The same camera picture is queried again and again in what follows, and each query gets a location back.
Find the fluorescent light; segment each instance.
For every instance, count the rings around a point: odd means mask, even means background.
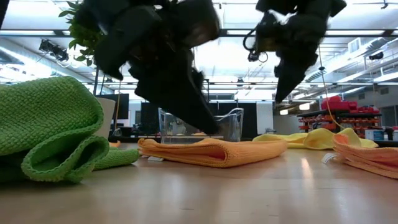
[[[339,85],[373,85],[372,83],[339,83]]]
[[[337,95],[339,95],[339,94],[340,94],[340,93],[328,93],[327,98],[331,98],[331,97],[337,96]],[[325,99],[325,98],[326,98],[326,94],[323,94],[323,95],[321,95],[321,96],[319,96],[319,97],[322,97],[323,99]]]
[[[250,32],[250,30],[227,30],[227,34],[229,35],[246,35]]]
[[[360,73],[357,73],[357,74],[354,74],[354,75],[349,75],[349,76],[347,76],[347,77],[345,77],[345,78],[342,78],[341,80],[338,80],[337,82],[339,83],[339,82],[351,81],[351,80],[353,80],[353,79],[355,79],[355,78],[360,77],[361,75],[362,75],[362,74],[360,74]]]
[[[326,35],[381,35],[384,30],[328,30]]]
[[[298,94],[297,96],[295,96],[294,99],[297,100],[297,99],[301,99],[301,98],[304,98],[304,97],[312,96],[314,94],[315,93],[309,93],[309,94],[301,93],[301,94]]]
[[[383,81],[387,81],[387,80],[392,80],[393,78],[398,78],[398,72],[394,72],[394,73],[387,74],[387,75],[382,75],[378,78],[375,78],[373,81],[374,82],[383,82]]]
[[[55,35],[52,30],[0,30],[0,35]]]
[[[364,87],[359,87],[359,88],[355,88],[355,89],[352,89],[352,90],[348,90],[348,91],[346,91],[346,92],[344,92],[344,94],[347,94],[347,93],[354,93],[354,92],[356,92],[356,91],[358,91],[358,90],[362,90]]]
[[[281,110],[280,112],[279,112],[279,114],[280,115],[288,115],[288,111],[287,110]]]
[[[298,108],[300,110],[309,110],[310,109],[310,103],[304,103],[304,104],[298,106]]]
[[[287,100],[286,102],[290,102],[290,101],[292,101],[292,102],[302,102],[302,103],[313,103],[314,102],[314,100]]]
[[[398,83],[378,83],[378,85],[398,85]]]

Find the cable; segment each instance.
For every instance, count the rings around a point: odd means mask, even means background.
[[[119,102],[120,102],[120,89],[122,88],[122,81],[119,81],[119,93],[118,93],[118,104],[116,106],[116,118],[114,120],[114,129],[118,128],[118,114],[119,114]]]
[[[104,81],[105,81],[105,74],[102,77],[101,91],[99,92],[100,95],[102,95],[102,89],[104,88]]]
[[[43,54],[43,56],[42,56],[41,58],[39,58],[39,59],[36,61],[36,63],[39,62],[40,60],[42,60],[42,59],[44,58],[44,56],[46,56],[47,54],[48,54],[48,52],[45,53],[45,54]]]
[[[264,54],[267,56],[267,59],[266,59],[265,61],[261,61],[260,58],[259,58],[259,62],[261,62],[261,63],[266,63],[266,62],[268,61],[268,54],[267,54],[267,52],[264,52]]]
[[[246,50],[250,51],[250,52],[252,52],[252,51],[254,50],[254,48],[253,48],[253,47],[252,47],[251,49],[248,48],[247,45],[246,45],[246,41],[248,40],[248,38],[250,37],[250,35],[251,35],[254,31],[256,31],[256,29],[257,29],[257,26],[256,26],[255,28],[253,28],[253,30],[250,30],[250,32],[249,32],[248,34],[246,34],[246,35],[244,36],[244,38],[243,38],[243,47],[244,47]]]
[[[319,51],[319,61],[321,64],[320,68],[323,68],[322,65],[322,58],[321,58],[321,48],[318,46],[318,51]],[[321,70],[321,74],[322,74],[322,82],[323,82],[323,87],[325,88],[325,94],[326,94],[326,105],[328,107],[328,111],[329,111],[329,115],[331,120],[337,125],[339,126],[341,129],[345,129],[342,125],[340,125],[339,123],[337,123],[337,121],[334,119],[331,110],[330,110],[330,106],[329,106],[329,98],[328,98],[328,88],[326,87],[326,83],[325,83],[325,77],[323,76],[323,70]]]
[[[61,62],[60,62],[60,61],[58,61],[58,60],[57,60],[57,64],[58,64],[59,66],[61,66],[62,68],[67,68],[67,67],[69,67],[69,66],[70,66],[70,62],[69,62],[69,64],[68,64],[68,65],[62,65],[62,64],[61,64]]]

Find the clear plastic container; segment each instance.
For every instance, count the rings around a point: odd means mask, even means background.
[[[242,108],[235,108],[223,116],[215,116],[215,120],[220,126],[219,133],[206,135],[178,117],[159,108],[162,144],[191,144],[205,138],[215,138],[230,142],[239,142],[241,140],[243,127]]]

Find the window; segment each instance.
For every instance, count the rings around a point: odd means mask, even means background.
[[[141,111],[136,111],[136,124],[141,124]]]
[[[388,88],[382,88],[382,89],[380,89],[380,95],[388,94],[388,92],[389,92]]]
[[[396,125],[396,112],[394,106],[380,108],[380,112],[383,126],[391,127]]]
[[[359,99],[359,100],[364,100],[364,99],[365,99],[365,93],[360,93],[360,94],[358,95],[358,99]]]

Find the yellow towel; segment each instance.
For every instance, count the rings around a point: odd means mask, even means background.
[[[193,144],[159,144],[153,139],[140,139],[140,151],[170,161],[208,167],[233,167],[263,161],[281,155],[287,149],[283,140],[267,142],[226,142],[204,139]]]
[[[344,134],[348,137],[352,144],[362,147],[378,147],[378,145],[367,139],[361,139],[351,128],[346,128],[339,132],[339,134]],[[333,148],[333,136],[335,133],[319,128],[315,129],[309,133],[297,133],[291,134],[289,136],[276,135],[276,134],[263,134],[253,139],[253,141],[275,141],[275,140],[285,140],[288,142],[287,147],[290,149],[332,149]]]
[[[337,134],[333,138],[334,150],[344,163],[385,177],[398,179],[398,148],[361,147],[348,136]]]

